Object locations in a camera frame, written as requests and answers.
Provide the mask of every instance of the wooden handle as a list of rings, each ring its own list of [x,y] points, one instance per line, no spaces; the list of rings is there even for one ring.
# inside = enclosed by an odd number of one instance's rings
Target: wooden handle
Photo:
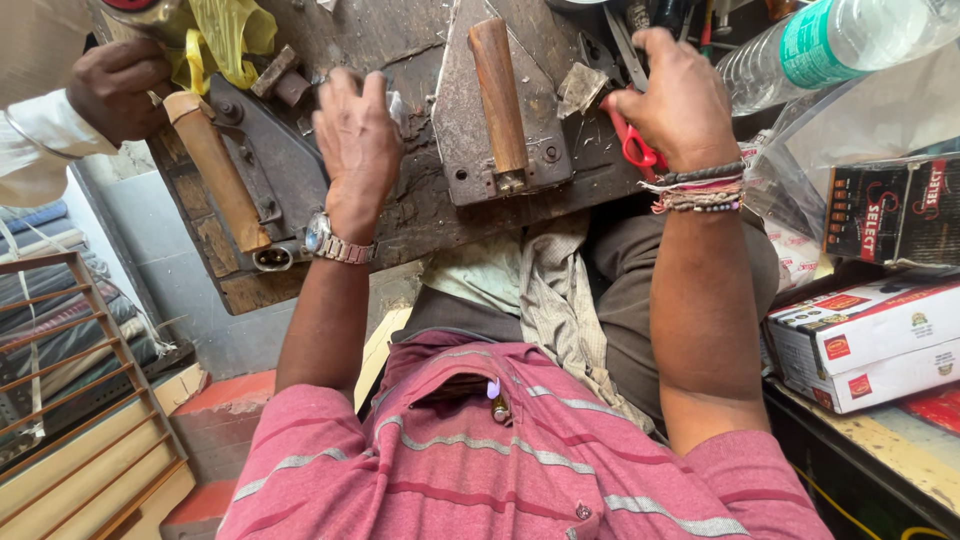
[[[260,225],[260,215],[253,205],[247,187],[240,178],[220,132],[210,122],[213,113],[201,96],[192,92],[175,92],[163,100],[183,146],[197,164],[204,184],[213,195],[217,207],[227,221],[241,253],[267,248],[272,243],[267,230]]]
[[[496,171],[525,169],[527,144],[523,139],[520,103],[516,99],[507,23],[502,18],[492,18],[470,27],[469,44],[480,80],[480,97]]]

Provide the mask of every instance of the select logo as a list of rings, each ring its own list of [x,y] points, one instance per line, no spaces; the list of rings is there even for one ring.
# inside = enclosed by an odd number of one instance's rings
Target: select logo
[[[866,373],[856,379],[850,379],[848,384],[850,385],[850,397],[853,399],[862,398],[867,394],[874,393],[874,389],[870,387],[870,380],[867,379]]]
[[[850,354],[850,344],[847,343],[847,336],[843,333],[824,341],[824,349],[827,350],[828,360],[835,360],[840,356]]]

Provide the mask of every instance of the watch face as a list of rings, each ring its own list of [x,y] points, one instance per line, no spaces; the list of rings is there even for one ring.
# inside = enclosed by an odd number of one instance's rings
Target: watch face
[[[313,214],[306,225],[306,236],[303,239],[306,249],[310,250],[310,253],[317,253],[317,249],[328,236],[330,236],[330,218],[322,212]]]

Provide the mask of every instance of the water bottle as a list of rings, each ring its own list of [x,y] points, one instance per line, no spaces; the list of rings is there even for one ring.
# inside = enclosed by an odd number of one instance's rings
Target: water bottle
[[[960,0],[818,0],[717,65],[742,116],[932,53],[960,37]]]

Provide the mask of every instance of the wristwatch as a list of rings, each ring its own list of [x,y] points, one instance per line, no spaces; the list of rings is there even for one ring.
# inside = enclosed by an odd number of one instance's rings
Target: wristwatch
[[[325,211],[317,212],[310,218],[304,243],[314,257],[332,258],[349,264],[366,264],[376,255],[376,242],[369,246],[358,246],[335,236],[330,229],[330,217]]]

